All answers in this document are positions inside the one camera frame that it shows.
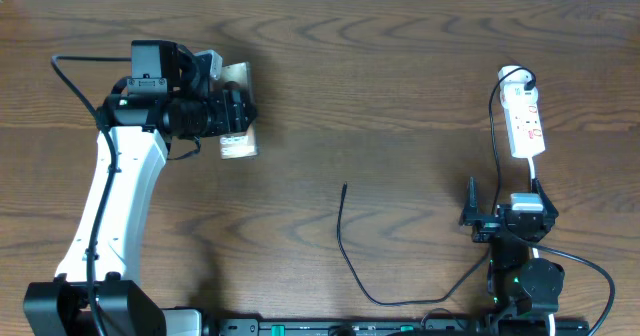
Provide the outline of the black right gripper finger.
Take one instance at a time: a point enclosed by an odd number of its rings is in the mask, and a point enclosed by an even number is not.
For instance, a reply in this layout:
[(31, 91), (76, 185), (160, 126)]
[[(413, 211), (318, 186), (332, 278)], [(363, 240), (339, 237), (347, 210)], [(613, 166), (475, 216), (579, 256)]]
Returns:
[(543, 210), (550, 216), (557, 216), (558, 210), (555, 208), (551, 200), (548, 198), (546, 193), (544, 192), (541, 182), (538, 178), (534, 178), (532, 180), (532, 192), (537, 194), (542, 202)]
[(467, 196), (463, 206), (464, 217), (476, 217), (480, 214), (477, 199), (477, 183), (474, 177), (469, 179), (467, 184)]

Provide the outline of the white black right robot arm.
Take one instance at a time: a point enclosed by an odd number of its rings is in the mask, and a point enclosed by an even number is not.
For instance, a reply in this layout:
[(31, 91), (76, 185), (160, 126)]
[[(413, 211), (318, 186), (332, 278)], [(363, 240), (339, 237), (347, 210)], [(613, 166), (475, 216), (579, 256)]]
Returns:
[(459, 224), (472, 228), (472, 241), (489, 245), (487, 289), (495, 311), (483, 326), (493, 335), (556, 335), (555, 313), (563, 289), (562, 266), (539, 255), (537, 243), (555, 225), (558, 211), (540, 182), (514, 193), (508, 204), (480, 211), (476, 181), (470, 179)]

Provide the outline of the gold smartphone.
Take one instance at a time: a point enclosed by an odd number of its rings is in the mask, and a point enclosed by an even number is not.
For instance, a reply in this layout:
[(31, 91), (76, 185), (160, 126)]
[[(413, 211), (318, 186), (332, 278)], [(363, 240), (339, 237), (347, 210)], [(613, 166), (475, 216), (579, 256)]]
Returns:
[[(235, 82), (240, 91), (246, 92), (252, 103), (255, 103), (251, 78), (251, 65), (242, 62), (224, 66), (219, 84), (224, 86), (228, 82)], [(226, 134), (220, 137), (220, 153), (223, 160), (253, 157), (258, 155), (255, 123), (246, 131)]]

